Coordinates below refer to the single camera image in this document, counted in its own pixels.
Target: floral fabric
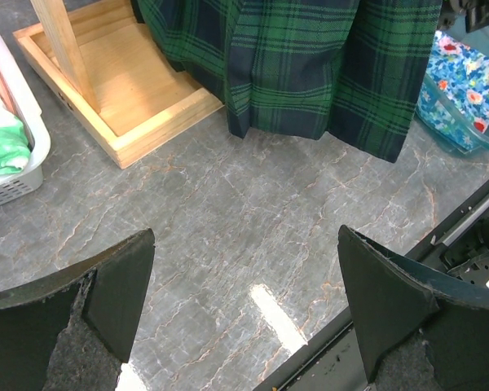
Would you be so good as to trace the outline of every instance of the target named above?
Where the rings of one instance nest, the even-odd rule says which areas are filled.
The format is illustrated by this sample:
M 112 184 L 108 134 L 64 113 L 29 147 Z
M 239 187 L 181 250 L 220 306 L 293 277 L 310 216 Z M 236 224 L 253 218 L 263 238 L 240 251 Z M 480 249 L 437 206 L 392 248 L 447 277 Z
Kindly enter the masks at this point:
M 447 104 L 440 102 L 439 94 Z M 417 111 L 461 151 L 477 148 L 475 131 L 483 134 L 489 126 L 489 57 L 436 32 Z M 453 116 L 454 111 L 461 116 Z

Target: wooden tray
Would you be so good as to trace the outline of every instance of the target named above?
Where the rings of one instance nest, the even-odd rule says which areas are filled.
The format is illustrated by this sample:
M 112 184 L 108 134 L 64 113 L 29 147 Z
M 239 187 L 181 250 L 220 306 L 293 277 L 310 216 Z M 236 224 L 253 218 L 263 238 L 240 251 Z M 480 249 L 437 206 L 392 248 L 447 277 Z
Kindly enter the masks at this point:
M 68 14 L 61 0 L 32 3 L 41 23 L 16 31 L 17 42 L 121 168 L 222 106 L 168 65 L 148 28 L 136 23 L 130 0 L 103 0 Z

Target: marble floor tile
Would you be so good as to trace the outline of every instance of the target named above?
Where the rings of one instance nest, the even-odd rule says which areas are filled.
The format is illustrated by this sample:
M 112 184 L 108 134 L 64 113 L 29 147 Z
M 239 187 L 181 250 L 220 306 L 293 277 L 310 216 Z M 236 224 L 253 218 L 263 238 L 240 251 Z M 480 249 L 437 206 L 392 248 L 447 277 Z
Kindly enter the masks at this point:
M 489 178 L 489 154 L 451 157 L 418 122 L 391 165 L 329 134 L 240 140 L 223 112 L 120 170 L 14 43 L 11 32 L 35 21 L 26 0 L 0 1 L 0 31 L 52 138 L 43 186 L 0 207 L 0 290 L 151 227 L 156 258 L 131 357 L 149 390 L 253 389 L 290 355 L 253 287 L 310 339 L 346 306 L 342 224 L 405 253 Z

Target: wooden post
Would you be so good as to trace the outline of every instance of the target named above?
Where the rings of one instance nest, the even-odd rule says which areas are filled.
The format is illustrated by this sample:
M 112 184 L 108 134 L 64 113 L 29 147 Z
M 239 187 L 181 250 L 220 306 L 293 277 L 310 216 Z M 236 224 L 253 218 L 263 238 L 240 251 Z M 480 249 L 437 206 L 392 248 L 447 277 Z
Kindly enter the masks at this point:
M 59 69 L 87 103 L 99 112 L 99 103 L 68 19 L 64 1 L 31 0 L 31 3 L 55 52 Z

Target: tartan skirt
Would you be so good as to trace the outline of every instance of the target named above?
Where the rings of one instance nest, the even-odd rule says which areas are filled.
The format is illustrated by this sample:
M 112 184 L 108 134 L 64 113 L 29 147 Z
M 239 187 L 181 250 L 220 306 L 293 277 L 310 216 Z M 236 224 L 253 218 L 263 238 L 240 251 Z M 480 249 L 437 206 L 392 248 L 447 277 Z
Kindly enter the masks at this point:
M 230 131 L 320 138 L 395 162 L 442 0 L 131 0 L 174 69 L 226 105 Z

